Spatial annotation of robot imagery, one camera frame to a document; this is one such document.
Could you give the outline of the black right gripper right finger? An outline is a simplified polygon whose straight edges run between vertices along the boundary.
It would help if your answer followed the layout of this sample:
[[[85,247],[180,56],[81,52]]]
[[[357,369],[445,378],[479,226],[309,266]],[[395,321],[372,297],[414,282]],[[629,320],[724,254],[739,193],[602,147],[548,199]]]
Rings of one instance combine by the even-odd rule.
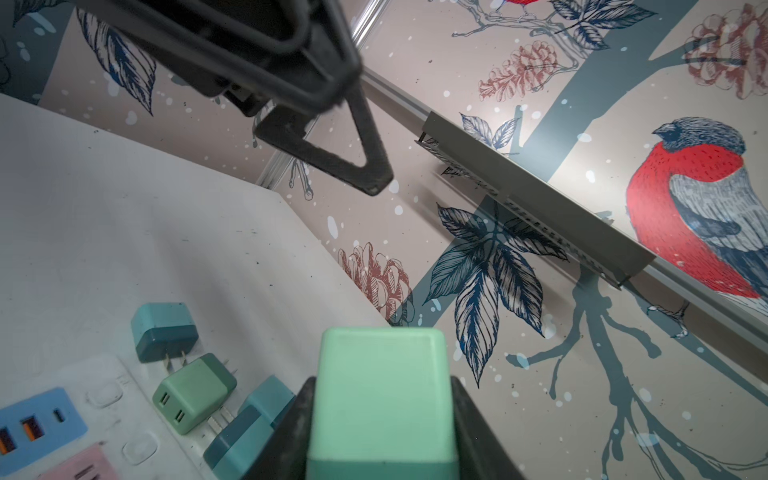
[[[459,378],[450,381],[459,478],[524,480]]]

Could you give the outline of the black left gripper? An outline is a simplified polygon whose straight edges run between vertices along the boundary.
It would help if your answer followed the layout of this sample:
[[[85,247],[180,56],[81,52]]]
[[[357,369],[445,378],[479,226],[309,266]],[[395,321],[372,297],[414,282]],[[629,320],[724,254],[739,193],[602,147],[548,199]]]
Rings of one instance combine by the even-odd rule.
[[[275,107],[258,140],[368,195],[394,180],[360,77],[362,60],[336,1],[79,1],[206,97]],[[342,104],[358,140],[353,155],[311,137],[320,115]]]

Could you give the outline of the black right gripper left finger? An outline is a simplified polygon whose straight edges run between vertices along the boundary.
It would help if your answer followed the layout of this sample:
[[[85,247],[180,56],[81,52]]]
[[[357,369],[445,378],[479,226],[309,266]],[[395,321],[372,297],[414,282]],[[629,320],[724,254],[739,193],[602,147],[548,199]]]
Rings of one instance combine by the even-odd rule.
[[[308,478],[307,457],[315,388],[316,378],[309,377],[254,464],[244,474],[244,479],[304,480]]]

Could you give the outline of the green charger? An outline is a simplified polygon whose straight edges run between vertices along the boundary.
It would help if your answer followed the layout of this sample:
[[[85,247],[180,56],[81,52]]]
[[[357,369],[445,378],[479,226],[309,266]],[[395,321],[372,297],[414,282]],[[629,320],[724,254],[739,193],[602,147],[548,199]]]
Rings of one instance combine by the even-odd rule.
[[[306,476],[459,478],[441,331],[335,327],[324,332]]]

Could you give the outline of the teal charger plug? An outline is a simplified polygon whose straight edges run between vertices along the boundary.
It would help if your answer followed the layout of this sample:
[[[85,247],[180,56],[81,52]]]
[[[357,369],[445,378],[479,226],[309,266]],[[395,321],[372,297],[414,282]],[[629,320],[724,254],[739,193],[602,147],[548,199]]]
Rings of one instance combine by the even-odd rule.
[[[233,420],[213,439],[203,459],[217,479],[242,479],[254,465],[295,400],[271,375],[244,401]]]
[[[199,339],[188,307],[181,302],[146,303],[131,319],[136,356],[140,363],[186,356]]]

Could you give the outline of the green charger plug middle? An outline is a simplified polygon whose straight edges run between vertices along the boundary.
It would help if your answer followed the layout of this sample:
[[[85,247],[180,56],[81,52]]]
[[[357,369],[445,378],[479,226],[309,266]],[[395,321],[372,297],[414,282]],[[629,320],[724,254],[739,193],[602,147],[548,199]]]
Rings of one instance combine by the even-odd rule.
[[[165,378],[152,403],[179,435],[186,435],[223,405],[237,386],[235,376],[206,353]]]

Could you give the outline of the white multicolour power strip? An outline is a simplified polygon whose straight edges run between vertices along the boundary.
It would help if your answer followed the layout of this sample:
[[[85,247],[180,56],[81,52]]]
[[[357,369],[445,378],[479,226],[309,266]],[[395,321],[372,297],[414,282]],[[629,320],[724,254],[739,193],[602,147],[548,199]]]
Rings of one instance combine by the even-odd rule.
[[[1,376],[4,479],[199,479],[114,356]]]

